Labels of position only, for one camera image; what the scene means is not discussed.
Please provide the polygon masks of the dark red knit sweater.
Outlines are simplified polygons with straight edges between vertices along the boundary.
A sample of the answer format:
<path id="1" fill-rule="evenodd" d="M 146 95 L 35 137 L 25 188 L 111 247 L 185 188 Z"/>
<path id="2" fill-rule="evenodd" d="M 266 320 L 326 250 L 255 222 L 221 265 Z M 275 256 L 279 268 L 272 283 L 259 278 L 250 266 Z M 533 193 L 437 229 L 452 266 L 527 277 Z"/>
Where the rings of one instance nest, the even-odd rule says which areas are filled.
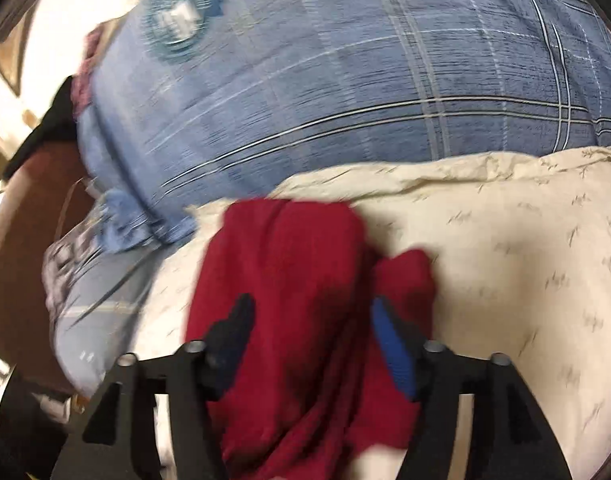
<path id="1" fill-rule="evenodd" d="M 435 301 L 430 258 L 383 257 L 342 203 L 242 200 L 204 256 L 186 336 L 239 296 L 255 323 L 232 388 L 209 407 L 234 479 L 337 479 L 374 445 L 403 450 L 418 406 L 395 387 L 371 327 L 388 299 L 423 332 Z"/>

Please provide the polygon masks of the grey blue bedsheet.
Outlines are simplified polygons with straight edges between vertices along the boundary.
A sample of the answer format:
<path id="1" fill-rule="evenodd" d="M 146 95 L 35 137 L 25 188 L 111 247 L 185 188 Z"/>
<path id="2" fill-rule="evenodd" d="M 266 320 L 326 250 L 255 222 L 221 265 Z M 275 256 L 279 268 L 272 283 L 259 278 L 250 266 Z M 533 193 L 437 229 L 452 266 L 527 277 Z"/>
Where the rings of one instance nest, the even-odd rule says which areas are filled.
<path id="1" fill-rule="evenodd" d="M 91 398 L 127 352 L 156 274 L 177 248 L 148 243 L 106 252 L 86 218 L 46 249 L 51 347 L 76 393 Z"/>

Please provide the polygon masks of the cream leaf-print pillow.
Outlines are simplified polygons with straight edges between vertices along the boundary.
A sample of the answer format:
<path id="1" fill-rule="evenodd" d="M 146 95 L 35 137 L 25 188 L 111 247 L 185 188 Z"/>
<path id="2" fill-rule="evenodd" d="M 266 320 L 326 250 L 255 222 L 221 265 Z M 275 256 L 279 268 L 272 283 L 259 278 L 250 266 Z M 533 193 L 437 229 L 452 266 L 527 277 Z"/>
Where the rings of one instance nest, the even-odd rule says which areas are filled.
<path id="1" fill-rule="evenodd" d="M 611 148 L 337 166 L 274 196 L 350 204 L 388 256 L 426 249 L 435 337 L 507 354 L 571 474 L 611 478 Z"/>

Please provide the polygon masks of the brown wooden headboard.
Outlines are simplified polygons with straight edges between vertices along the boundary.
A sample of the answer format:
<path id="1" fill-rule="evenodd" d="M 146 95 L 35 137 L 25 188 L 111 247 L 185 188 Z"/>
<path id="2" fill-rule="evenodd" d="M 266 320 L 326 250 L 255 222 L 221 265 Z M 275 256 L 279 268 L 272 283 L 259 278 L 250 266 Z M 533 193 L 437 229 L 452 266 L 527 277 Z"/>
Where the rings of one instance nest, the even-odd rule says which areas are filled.
<path id="1" fill-rule="evenodd" d="M 51 347 L 42 267 L 47 247 L 92 209 L 86 177 L 74 143 L 46 143 L 7 181 L 0 204 L 0 359 L 66 393 L 73 387 Z"/>

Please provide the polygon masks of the black cloth on headboard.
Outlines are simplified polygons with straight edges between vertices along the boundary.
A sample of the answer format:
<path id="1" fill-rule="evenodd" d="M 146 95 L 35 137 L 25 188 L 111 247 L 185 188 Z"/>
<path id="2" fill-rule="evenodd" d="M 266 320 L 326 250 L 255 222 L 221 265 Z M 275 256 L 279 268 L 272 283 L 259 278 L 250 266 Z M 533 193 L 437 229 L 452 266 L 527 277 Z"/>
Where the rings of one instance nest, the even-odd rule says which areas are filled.
<path id="1" fill-rule="evenodd" d="M 72 102 L 73 83 L 73 76 L 63 81 L 43 119 L 23 141 L 5 167 L 2 173 L 3 181 L 9 181 L 46 142 L 74 142 L 76 140 L 76 121 Z"/>

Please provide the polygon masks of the maroon patterned pillow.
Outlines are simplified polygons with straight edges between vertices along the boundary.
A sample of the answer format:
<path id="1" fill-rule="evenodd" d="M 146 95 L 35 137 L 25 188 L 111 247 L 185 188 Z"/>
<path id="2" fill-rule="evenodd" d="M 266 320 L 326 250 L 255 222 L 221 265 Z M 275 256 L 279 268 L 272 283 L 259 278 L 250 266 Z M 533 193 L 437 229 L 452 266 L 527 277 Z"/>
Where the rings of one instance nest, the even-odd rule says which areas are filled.
<path id="1" fill-rule="evenodd" d="M 92 73 L 120 24 L 119 18 L 102 22 L 85 37 L 82 61 L 72 78 L 71 102 L 74 118 L 78 118 L 92 102 Z"/>

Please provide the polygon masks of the blue plaid pillow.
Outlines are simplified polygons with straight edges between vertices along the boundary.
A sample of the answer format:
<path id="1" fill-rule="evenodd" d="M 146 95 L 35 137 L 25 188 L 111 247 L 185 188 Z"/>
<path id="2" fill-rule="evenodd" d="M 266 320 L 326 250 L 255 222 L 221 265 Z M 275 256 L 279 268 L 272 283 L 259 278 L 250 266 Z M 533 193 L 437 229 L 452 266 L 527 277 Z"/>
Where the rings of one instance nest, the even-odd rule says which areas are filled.
<path id="1" fill-rule="evenodd" d="M 140 0 L 78 121 L 107 252 L 358 162 L 611 145 L 592 0 Z"/>

